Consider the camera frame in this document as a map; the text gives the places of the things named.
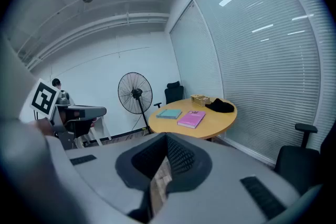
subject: fan pole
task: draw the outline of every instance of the fan pole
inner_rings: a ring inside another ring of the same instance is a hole
[[[137,100],[138,100],[138,102],[139,102],[139,106],[140,106],[140,109],[141,109],[141,113],[142,113],[143,119],[145,120],[145,124],[146,124],[147,130],[148,130],[148,133],[150,134],[150,133],[151,133],[151,130],[149,129],[149,126],[148,126],[148,123],[147,123],[147,120],[146,120],[146,117],[145,117],[145,113],[143,112],[143,109],[142,109],[142,105],[141,105],[140,99],[137,98]]]

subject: teal book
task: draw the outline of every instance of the teal book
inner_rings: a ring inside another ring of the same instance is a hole
[[[156,115],[157,118],[161,119],[177,119],[180,116],[182,111],[180,109],[165,109],[162,110],[159,114]]]

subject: purple book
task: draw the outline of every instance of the purple book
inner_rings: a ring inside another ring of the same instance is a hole
[[[205,116],[205,111],[190,110],[179,121],[178,125],[195,129]]]

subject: wooden floor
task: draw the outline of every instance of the wooden floor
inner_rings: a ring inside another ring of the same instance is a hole
[[[143,137],[148,134],[147,130],[143,130],[134,134],[113,138],[111,141],[106,140],[102,141],[102,144],[114,144],[118,142],[122,142],[129,139],[136,139],[139,137]],[[218,137],[212,138],[213,143],[222,144],[225,146],[230,146],[225,143],[222,139]],[[91,143],[88,145],[90,146],[98,146],[98,143]],[[166,201],[166,186],[172,180],[171,169],[169,165],[169,161],[167,157],[163,160],[160,168],[157,170],[154,178],[151,181],[151,202],[152,202],[152,211],[154,215],[156,215],[159,210],[162,208],[164,202]]]

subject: wooden table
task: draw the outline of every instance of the wooden table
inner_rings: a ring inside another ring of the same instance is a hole
[[[227,129],[229,129],[237,117],[236,106],[232,104],[230,101],[227,101],[222,98],[221,100],[233,105],[235,107],[235,111],[231,113],[215,112],[205,106],[199,106],[197,104],[192,103],[190,99],[184,99],[181,101],[170,103],[156,110],[149,118],[149,126],[155,133],[172,132],[172,133],[185,134],[201,139],[208,139],[213,136],[217,136],[225,132]],[[181,109],[182,113],[177,118],[177,120],[158,119],[156,115],[160,111],[165,109]],[[177,124],[177,121],[190,110],[205,111],[206,113],[202,121],[195,129],[179,126]]]

